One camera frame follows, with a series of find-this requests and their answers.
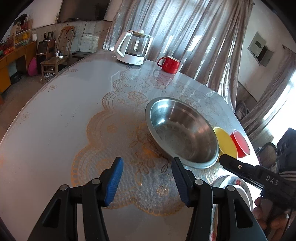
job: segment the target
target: brown floor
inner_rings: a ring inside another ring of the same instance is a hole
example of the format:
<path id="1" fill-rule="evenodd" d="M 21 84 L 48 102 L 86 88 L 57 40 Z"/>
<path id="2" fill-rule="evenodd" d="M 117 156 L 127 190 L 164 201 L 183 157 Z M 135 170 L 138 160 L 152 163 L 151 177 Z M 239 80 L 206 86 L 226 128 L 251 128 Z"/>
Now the brown floor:
<path id="1" fill-rule="evenodd" d="M 22 79 L 11 85 L 3 94 L 4 104 L 0 105 L 0 140 L 2 140 L 10 124 L 17 114 L 43 86 L 40 82 L 41 75 L 22 76 Z"/>

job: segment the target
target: television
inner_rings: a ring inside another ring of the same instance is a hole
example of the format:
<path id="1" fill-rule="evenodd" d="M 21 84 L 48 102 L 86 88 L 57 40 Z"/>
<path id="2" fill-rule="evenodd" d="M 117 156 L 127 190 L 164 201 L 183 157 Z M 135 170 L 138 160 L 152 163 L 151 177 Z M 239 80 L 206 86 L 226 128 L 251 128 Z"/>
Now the television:
<path id="1" fill-rule="evenodd" d="M 110 0 L 63 0 L 58 23 L 76 20 L 104 20 Z"/>

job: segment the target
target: screw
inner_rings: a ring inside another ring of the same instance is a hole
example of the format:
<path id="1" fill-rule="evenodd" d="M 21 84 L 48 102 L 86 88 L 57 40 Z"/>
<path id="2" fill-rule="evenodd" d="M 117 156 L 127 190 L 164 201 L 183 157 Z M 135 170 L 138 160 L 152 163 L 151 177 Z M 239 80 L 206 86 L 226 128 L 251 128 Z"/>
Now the screw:
<path id="1" fill-rule="evenodd" d="M 97 185 L 97 184 L 99 184 L 101 181 L 100 181 L 100 179 L 98 179 L 98 178 L 95 178 L 95 179 L 93 179 L 92 181 L 91 181 L 91 183 L 92 184 L 94 184 L 94 185 Z"/>
<path id="2" fill-rule="evenodd" d="M 67 185 L 67 184 L 63 184 L 63 185 L 61 185 L 61 186 L 59 187 L 59 189 L 60 189 L 61 191 L 65 191 L 65 190 L 68 189 L 68 185 Z"/>
<path id="3" fill-rule="evenodd" d="M 235 190 L 235 187 L 234 187 L 234 186 L 231 186 L 231 185 L 229 185 L 229 186 L 227 186 L 227 189 L 228 189 L 229 191 L 233 192 L 233 191 Z"/>
<path id="4" fill-rule="evenodd" d="M 203 184 L 203 180 L 201 180 L 201 179 L 196 179 L 194 182 L 195 182 L 196 185 L 202 185 Z"/>

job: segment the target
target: red bowl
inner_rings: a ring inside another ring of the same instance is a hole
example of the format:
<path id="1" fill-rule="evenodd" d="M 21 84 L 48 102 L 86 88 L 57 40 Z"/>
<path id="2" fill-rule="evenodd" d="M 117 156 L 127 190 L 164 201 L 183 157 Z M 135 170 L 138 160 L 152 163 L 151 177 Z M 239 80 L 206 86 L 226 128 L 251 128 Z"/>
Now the red bowl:
<path id="1" fill-rule="evenodd" d="M 230 135 L 232 138 L 236 148 L 237 148 L 237 157 L 244 157 L 246 155 L 250 155 L 250 148 L 246 139 L 238 130 L 233 130 L 232 134 Z"/>

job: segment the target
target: electric kettle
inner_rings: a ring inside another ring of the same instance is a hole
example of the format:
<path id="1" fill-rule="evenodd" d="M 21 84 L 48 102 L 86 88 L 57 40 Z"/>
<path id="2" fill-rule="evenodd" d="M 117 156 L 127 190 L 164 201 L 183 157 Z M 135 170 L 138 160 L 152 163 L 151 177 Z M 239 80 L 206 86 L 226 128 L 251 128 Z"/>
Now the electric kettle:
<path id="1" fill-rule="evenodd" d="M 117 59 L 131 65 L 141 65 L 152 42 L 150 35 L 144 30 L 128 30 L 123 32 L 114 46 Z"/>

